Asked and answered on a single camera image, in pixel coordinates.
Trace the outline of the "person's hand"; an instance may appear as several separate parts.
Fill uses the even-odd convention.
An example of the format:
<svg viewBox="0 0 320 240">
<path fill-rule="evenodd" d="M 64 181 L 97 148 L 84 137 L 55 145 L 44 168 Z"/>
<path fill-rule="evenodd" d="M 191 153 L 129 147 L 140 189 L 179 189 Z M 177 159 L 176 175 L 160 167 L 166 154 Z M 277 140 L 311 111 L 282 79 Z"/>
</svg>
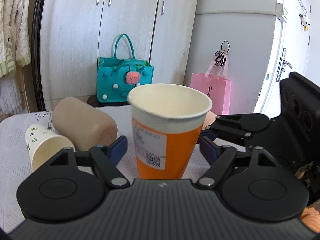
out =
<svg viewBox="0 0 320 240">
<path fill-rule="evenodd" d="M 204 120 L 203 126 L 201 130 L 205 130 L 207 126 L 210 126 L 216 120 L 216 114 L 212 111 L 209 111 Z"/>
</svg>

